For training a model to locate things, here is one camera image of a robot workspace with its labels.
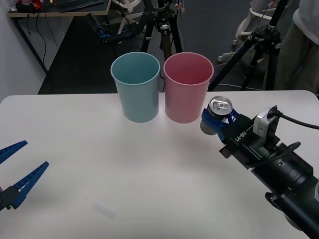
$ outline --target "tripod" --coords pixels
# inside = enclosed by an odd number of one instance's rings
[[[179,53],[183,51],[177,27],[177,14],[169,8],[171,3],[172,0],[159,0],[158,6],[154,8],[151,0],[144,0],[145,14],[150,17],[147,18],[141,51],[148,51],[152,32],[156,26],[157,30],[161,33],[160,48],[164,52],[165,60],[172,55],[170,33],[172,33],[173,36],[176,52]]]
[[[277,23],[282,15],[288,0],[280,0],[273,17],[270,22],[264,27],[258,27],[255,31],[248,36],[243,46],[236,52],[230,59],[221,72],[210,83],[208,91],[213,91],[236,63],[245,55],[245,53],[255,45],[255,55],[248,66],[247,74],[245,75],[244,83],[241,90],[246,90],[249,82],[252,80],[256,67],[261,61],[265,52],[269,53],[269,62],[267,70],[267,79],[265,90],[273,90],[275,84],[276,68],[278,55],[281,47],[280,32],[277,30]]]

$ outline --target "white table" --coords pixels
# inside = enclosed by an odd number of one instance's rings
[[[306,91],[208,93],[249,117],[275,104],[319,124]],[[28,145],[0,166],[6,188],[44,161],[50,166],[17,210],[0,212],[1,239],[306,239],[264,198],[267,188],[217,136],[158,116],[134,123],[117,95],[12,96],[0,104],[0,148]],[[319,131],[284,119],[277,135],[319,175]]]

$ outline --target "white wall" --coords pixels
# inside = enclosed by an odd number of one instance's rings
[[[36,95],[43,83],[45,73],[29,50],[27,44],[7,16],[7,0],[0,0],[0,102],[11,95]],[[61,44],[72,18],[48,18],[51,29]],[[30,18],[30,32],[26,30],[26,18],[19,21],[40,58],[44,43],[35,28],[35,18]],[[38,19],[38,28],[47,43],[45,66],[47,69],[57,53],[57,47],[44,18]]]

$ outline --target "red object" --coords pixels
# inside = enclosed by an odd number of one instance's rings
[[[33,6],[35,10],[40,10],[41,9],[41,2],[40,0],[32,0]]]
[[[202,111],[214,67],[204,56],[177,53],[164,63],[165,112],[178,123],[196,120]]]

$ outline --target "tripod leg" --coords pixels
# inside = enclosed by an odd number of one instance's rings
[[[278,62],[278,55],[279,49],[274,49],[269,53],[269,62],[268,62],[268,70],[267,70],[267,79],[265,90],[272,91],[275,86],[275,78],[276,78],[276,70],[277,70],[277,62]]]
[[[173,36],[176,53],[183,52],[183,49],[181,47],[180,37],[179,37],[179,31],[177,27],[177,15],[176,17],[170,17],[168,21],[169,21],[169,25],[171,29],[171,34]]]
[[[242,58],[243,55],[255,44],[255,39],[251,36],[245,41],[244,45],[237,51],[237,53],[228,61],[226,66],[219,72],[215,79],[210,83],[208,91],[213,91],[216,86],[224,79],[236,63]]]
[[[160,46],[164,52],[164,59],[167,60],[171,55],[171,46],[170,46],[170,32],[169,25],[164,24],[160,26],[161,42]]]
[[[256,70],[256,67],[258,66],[259,60],[263,57],[263,50],[261,49],[260,46],[256,46],[255,50],[256,50],[255,55],[248,66],[247,74],[245,75],[245,81],[241,87],[241,91],[246,90],[249,82],[253,78],[253,75]]]
[[[152,37],[152,32],[153,32],[153,29],[154,29],[154,25],[155,25],[154,21],[146,24],[146,30],[145,30],[145,34],[144,34],[144,38],[143,38],[141,52],[147,52],[148,51],[148,47],[149,47],[149,43],[150,43],[150,40],[151,40],[151,37]]]

